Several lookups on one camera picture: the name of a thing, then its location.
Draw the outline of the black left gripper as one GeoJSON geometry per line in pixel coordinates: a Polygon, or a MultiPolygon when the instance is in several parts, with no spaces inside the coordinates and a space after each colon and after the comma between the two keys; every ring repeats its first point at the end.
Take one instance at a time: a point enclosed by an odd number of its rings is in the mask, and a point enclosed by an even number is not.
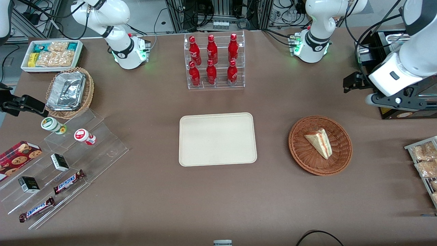
{"type": "Polygon", "coordinates": [[[370,88],[373,88],[373,85],[368,80],[367,75],[364,75],[362,72],[354,72],[343,79],[343,93],[370,88]]]}

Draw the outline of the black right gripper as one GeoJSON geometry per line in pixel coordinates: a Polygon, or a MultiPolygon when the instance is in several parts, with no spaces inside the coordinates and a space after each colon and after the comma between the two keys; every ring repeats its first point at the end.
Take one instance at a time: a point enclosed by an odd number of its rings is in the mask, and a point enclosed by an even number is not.
{"type": "Polygon", "coordinates": [[[27,111],[35,113],[43,118],[48,117],[48,111],[45,109],[46,104],[29,95],[15,96],[11,93],[0,94],[1,112],[8,114],[19,114],[27,111]]]}

